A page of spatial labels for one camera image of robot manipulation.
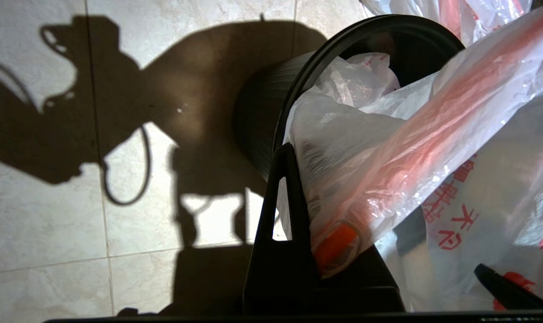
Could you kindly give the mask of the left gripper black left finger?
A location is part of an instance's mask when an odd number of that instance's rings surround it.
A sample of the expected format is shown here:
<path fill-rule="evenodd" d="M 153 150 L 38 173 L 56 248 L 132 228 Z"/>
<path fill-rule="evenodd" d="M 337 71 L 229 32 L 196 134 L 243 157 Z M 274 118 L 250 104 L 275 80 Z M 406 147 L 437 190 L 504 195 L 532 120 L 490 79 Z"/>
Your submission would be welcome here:
<path fill-rule="evenodd" d="M 279 184 L 286 181 L 292 239 L 273 239 Z M 309 314 L 318 286 L 310 245 L 308 206 L 292 144 L 273 155 L 244 285 L 244 314 Z"/>

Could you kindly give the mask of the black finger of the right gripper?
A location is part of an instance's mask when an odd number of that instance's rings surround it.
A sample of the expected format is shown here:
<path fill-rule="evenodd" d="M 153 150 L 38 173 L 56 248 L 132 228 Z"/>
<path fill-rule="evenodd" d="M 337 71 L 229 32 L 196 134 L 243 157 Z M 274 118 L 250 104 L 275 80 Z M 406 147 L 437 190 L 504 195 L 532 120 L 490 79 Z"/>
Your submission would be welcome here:
<path fill-rule="evenodd" d="M 479 264 L 474 274 L 494 298 L 494 308 L 506 310 L 542 310 L 543 299 L 534 294 L 536 283 L 515 272 L 501 275 Z"/>

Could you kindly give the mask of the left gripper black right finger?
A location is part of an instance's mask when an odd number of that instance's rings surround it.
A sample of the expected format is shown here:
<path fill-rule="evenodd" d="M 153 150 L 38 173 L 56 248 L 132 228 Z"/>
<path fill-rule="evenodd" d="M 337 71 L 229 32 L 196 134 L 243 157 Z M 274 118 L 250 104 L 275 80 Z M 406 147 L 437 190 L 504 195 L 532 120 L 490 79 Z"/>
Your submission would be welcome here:
<path fill-rule="evenodd" d="M 321 310 L 333 314 L 404 313 L 397 283 L 376 246 L 321 280 Z"/>

